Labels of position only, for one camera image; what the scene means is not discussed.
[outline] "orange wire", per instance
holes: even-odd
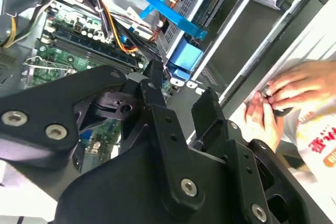
[[[113,30],[115,40],[117,41],[121,50],[123,50],[124,52],[135,52],[135,51],[137,51],[137,48],[126,49],[126,47],[124,47],[124,45],[120,42],[120,39],[119,39],[119,36],[118,36],[118,33],[117,33],[117,29],[114,25],[112,16],[111,16],[109,10],[107,9],[106,5],[103,2],[101,2],[101,4],[102,4],[103,8],[105,9],[105,12],[107,13],[107,16],[109,18],[109,21],[110,21],[110,24],[111,24],[111,27],[112,27],[112,30]]]

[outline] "metal panel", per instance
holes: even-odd
[[[182,0],[175,5],[174,10],[183,15],[187,20],[192,21],[202,2],[203,0]],[[168,23],[169,26],[165,33],[161,31],[156,40],[164,63],[170,59],[184,34],[184,31],[178,29],[174,23],[169,20]]]
[[[306,28],[306,26],[315,17],[321,7],[322,4],[318,0],[310,0],[300,11],[298,16],[290,23],[288,28],[280,35],[281,39],[276,40],[276,42],[265,51],[262,59],[260,60],[260,63],[246,77],[246,80],[243,80],[241,83],[238,83],[235,87],[232,88],[227,98],[221,104],[226,118],[229,118],[241,105],[241,103],[248,97],[248,95],[253,91],[254,87],[264,78],[270,68],[280,59],[281,55],[285,52],[291,51],[291,47],[293,47],[302,39],[302,36],[305,35],[304,30],[311,29],[311,27],[308,26]],[[318,15],[315,18],[315,22],[316,20],[319,20],[320,22],[326,22],[327,17],[323,18],[322,15]]]

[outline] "black wire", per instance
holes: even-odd
[[[17,223],[16,224],[22,224],[23,220],[24,220],[25,217],[23,216],[20,216],[17,220]]]
[[[89,6],[92,10],[94,10],[96,13],[99,14],[101,23],[102,23],[102,28],[105,37],[111,36],[113,33],[111,24],[109,22],[109,15],[104,8],[103,8],[103,3],[101,0],[83,0],[83,3]],[[155,59],[160,59],[159,53],[156,49],[155,46],[152,44],[148,43],[144,39],[142,39],[140,36],[136,35],[133,32],[130,32],[128,29],[126,29],[124,26],[122,26],[120,23],[116,21],[116,19],[111,16],[112,21],[114,25],[116,26],[117,33],[120,35],[125,35],[126,37],[129,38],[129,40],[136,46],[138,49],[143,53],[143,54],[150,54],[151,57]]]

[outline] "capacitor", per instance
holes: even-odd
[[[79,20],[82,24],[86,24],[86,16],[83,16],[82,18],[80,18]]]
[[[94,29],[90,29],[90,30],[88,31],[88,37],[89,37],[89,38],[92,38],[94,33],[95,33]]]
[[[86,36],[88,34],[88,30],[86,28],[83,28],[80,32],[82,35]]]
[[[89,28],[89,29],[92,29],[92,28],[93,28],[92,20],[89,20],[89,21],[86,23],[86,27]]]
[[[93,39],[94,40],[98,40],[99,39],[99,32],[98,31],[94,33]]]

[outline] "human hand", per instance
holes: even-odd
[[[275,110],[299,109],[336,95],[336,61],[309,61],[269,82],[268,102]]]
[[[274,152],[284,131],[284,118],[275,118],[271,105],[260,92],[256,92],[244,109],[245,129],[251,139],[265,142]]]

